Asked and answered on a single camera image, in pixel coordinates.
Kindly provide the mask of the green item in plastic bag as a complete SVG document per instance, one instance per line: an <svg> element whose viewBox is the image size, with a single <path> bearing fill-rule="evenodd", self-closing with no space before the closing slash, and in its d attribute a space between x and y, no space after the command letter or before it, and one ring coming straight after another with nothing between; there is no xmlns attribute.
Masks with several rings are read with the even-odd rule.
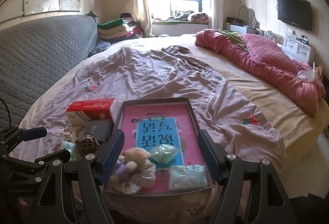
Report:
<svg viewBox="0 0 329 224"><path fill-rule="evenodd" d="M173 145L160 144L151 149L151 157L159 164L169 164L178 152L178 148Z"/></svg>

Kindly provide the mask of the pink and blue book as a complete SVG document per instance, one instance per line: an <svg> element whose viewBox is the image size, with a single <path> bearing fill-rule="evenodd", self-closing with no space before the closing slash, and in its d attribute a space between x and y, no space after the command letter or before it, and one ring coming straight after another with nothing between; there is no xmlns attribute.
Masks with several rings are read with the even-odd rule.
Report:
<svg viewBox="0 0 329 224"><path fill-rule="evenodd" d="M188 102L126 104L123 106L118 128L125 135L123 150L140 147L150 152L162 144L178 149L178 153L168 164L150 159L156 165L155 184L152 187L142 188L137 196L185 194L212 186L197 144L199 127ZM201 167L203 169L201 179L204 179L205 183L199 184L197 180L184 179L179 189L171 190L170 166Z"/></svg>

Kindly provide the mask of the white plastic bag on duvet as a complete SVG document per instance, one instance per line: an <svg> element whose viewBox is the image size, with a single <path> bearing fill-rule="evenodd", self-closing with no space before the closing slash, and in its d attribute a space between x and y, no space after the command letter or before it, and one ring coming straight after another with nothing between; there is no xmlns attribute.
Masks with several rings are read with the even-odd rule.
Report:
<svg viewBox="0 0 329 224"><path fill-rule="evenodd" d="M316 79L316 72L313 69L300 70L297 73L297 78L305 83L312 83Z"/></svg>

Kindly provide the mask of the cream plush lamb toy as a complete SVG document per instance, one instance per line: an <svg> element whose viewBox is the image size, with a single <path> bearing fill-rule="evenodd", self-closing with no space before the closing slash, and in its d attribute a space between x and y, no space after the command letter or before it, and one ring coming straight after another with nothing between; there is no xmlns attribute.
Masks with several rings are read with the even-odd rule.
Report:
<svg viewBox="0 0 329 224"><path fill-rule="evenodd" d="M140 168L146 160L149 160L151 153L143 148L134 147L125 150L122 155L119 156L119 161L121 161L125 166L125 172L134 172L137 168Z"/></svg>

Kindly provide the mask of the grey quilted headboard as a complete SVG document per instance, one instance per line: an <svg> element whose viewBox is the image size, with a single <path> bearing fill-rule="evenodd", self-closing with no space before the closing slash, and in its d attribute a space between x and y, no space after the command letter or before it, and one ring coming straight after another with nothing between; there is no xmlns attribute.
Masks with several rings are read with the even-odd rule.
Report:
<svg viewBox="0 0 329 224"><path fill-rule="evenodd" d="M97 44L91 15L53 16L1 30L1 128L18 126L32 104Z"/></svg>

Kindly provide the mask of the white drawer cabinet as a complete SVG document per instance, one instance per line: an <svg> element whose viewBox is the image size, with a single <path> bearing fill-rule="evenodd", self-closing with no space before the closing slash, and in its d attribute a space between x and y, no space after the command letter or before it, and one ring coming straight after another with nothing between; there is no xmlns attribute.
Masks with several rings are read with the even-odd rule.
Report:
<svg viewBox="0 0 329 224"><path fill-rule="evenodd" d="M282 50L291 58L297 61L311 64L315 60L315 48L299 41L292 35L284 37Z"/></svg>

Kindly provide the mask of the clothes pile on windowsill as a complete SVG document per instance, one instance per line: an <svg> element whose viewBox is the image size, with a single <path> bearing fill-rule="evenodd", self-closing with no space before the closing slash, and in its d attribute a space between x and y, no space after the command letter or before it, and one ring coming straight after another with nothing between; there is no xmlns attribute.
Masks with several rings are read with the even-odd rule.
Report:
<svg viewBox="0 0 329 224"><path fill-rule="evenodd" d="M194 11L184 11L181 14L177 14L174 16L170 16L167 19L160 19L160 18L153 18L153 22L189 22L195 24L208 24L209 23L209 16L206 13L198 12L195 13Z"/></svg>

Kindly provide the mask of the dark grey small box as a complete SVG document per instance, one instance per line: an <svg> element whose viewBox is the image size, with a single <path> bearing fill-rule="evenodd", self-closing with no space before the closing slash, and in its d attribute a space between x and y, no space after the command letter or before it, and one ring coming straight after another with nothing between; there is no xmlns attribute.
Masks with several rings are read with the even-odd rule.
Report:
<svg viewBox="0 0 329 224"><path fill-rule="evenodd" d="M102 144L108 141L111 130L112 123L109 120L91 120L86 123L84 135L91 135Z"/></svg>

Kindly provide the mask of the red and white carton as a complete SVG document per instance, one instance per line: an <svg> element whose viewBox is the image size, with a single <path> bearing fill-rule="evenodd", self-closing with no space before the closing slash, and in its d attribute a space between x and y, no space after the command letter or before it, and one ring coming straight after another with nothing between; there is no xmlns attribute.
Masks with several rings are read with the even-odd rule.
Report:
<svg viewBox="0 0 329 224"><path fill-rule="evenodd" d="M73 102L66 110L72 126L85 126L92 120L108 120L114 123L111 108L115 99L80 100Z"/></svg>

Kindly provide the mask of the leopard print scrunchie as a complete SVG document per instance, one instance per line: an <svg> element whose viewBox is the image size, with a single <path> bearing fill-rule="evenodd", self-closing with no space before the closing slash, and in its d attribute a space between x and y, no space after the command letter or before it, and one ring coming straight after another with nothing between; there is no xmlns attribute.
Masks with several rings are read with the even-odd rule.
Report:
<svg viewBox="0 0 329 224"><path fill-rule="evenodd" d="M78 138L75 141L75 145L83 153L95 153L100 144L99 142L91 135L86 135L82 138Z"/></svg>

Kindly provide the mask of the white desk fan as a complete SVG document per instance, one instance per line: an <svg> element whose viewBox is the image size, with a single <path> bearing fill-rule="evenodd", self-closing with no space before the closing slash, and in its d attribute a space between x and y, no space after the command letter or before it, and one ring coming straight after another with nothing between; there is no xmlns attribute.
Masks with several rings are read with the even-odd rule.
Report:
<svg viewBox="0 0 329 224"><path fill-rule="evenodd" d="M255 17L255 12L253 9L247 7L246 5L242 5L239 8L237 18L240 20L243 20L247 23L247 26L250 28L255 28L256 27L256 17Z"/></svg>

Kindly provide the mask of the pink quilted duvet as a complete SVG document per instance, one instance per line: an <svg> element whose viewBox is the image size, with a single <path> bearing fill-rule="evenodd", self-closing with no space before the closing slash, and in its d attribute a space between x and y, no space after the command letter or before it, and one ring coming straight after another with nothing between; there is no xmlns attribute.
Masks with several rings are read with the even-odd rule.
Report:
<svg viewBox="0 0 329 224"><path fill-rule="evenodd" d="M239 68L272 84L311 117L319 112L325 89L319 77L309 81L299 78L311 71L306 62L291 59L273 41L257 34L232 34L205 29L196 34L195 45L211 49Z"/></svg>

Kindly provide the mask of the black wall television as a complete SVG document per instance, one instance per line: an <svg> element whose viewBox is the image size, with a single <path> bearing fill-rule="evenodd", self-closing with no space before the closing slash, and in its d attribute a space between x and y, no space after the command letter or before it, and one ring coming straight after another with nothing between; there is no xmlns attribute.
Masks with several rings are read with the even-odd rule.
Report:
<svg viewBox="0 0 329 224"><path fill-rule="evenodd" d="M312 7L306 0L277 0L278 20L304 30L312 30Z"/></svg>

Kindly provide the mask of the stack of folded blankets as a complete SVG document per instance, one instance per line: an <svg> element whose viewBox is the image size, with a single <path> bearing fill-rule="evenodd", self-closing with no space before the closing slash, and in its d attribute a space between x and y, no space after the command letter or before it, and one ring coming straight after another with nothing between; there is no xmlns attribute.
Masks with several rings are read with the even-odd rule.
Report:
<svg viewBox="0 0 329 224"><path fill-rule="evenodd" d="M119 18L98 24L98 34L101 39L110 43L144 37L144 29L140 21L130 13L122 13Z"/></svg>

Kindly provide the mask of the beige fabric scrunchie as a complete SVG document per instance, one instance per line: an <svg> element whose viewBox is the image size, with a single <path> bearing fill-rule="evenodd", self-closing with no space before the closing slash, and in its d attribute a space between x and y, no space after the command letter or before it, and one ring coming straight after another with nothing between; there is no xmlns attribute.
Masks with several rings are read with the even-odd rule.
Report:
<svg viewBox="0 0 329 224"><path fill-rule="evenodd" d="M111 193L133 195L143 188L152 187L156 183L156 165L146 160L132 172L126 172L122 164L112 173L106 190Z"/></svg>

